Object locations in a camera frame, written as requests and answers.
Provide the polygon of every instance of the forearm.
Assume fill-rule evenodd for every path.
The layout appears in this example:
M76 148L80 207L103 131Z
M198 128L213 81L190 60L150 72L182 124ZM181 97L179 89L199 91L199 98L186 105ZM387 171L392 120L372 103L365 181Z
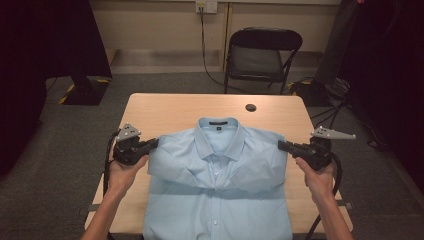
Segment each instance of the forearm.
M353 239L334 197L321 199L317 207L328 240Z
M121 200L122 193L107 191L81 239L106 239Z

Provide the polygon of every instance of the human hand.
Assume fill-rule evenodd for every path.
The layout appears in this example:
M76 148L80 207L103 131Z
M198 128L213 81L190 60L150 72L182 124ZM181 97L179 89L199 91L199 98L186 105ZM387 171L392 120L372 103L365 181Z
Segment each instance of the human hand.
M300 157L295 159L296 164L305 173L305 184L312 193L312 200L320 204L326 198L333 198L333 172L334 165L330 164L320 171L314 171L305 160Z
M113 161L109 166L108 191L115 192L123 198L128 189L133 185L138 170L146 165L148 159L149 155L144 155L133 166L127 166Z

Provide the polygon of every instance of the light blue dress shirt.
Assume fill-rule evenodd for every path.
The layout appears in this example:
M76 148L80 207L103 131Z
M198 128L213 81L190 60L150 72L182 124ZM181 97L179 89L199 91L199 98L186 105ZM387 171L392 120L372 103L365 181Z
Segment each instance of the light blue dress shirt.
M285 240L292 231L283 189L281 134L237 119L201 118L193 129L159 137L145 239Z

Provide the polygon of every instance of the chair backrest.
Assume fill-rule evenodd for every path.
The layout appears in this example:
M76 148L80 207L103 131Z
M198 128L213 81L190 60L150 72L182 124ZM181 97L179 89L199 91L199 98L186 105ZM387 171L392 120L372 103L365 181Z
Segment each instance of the chair backrest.
M276 28L244 28L230 39L229 49L234 46L297 52L303 39L295 31Z

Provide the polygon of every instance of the shirt collar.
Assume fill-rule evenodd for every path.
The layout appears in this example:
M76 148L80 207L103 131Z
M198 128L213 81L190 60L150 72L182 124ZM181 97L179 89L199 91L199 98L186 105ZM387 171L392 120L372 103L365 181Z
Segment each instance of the shirt collar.
M196 142L197 151L201 159L206 158L209 155L214 154L213 149L211 148L208 139L206 138L202 127L206 126L210 122L228 122L228 124L237 126L237 131L231 141L230 146L227 151L224 153L224 156L231 158L235 161L238 161L243 149L244 140L246 134L243 131L243 127L240 125L239 121L235 118L201 118L197 122L197 126L194 128L194 139Z

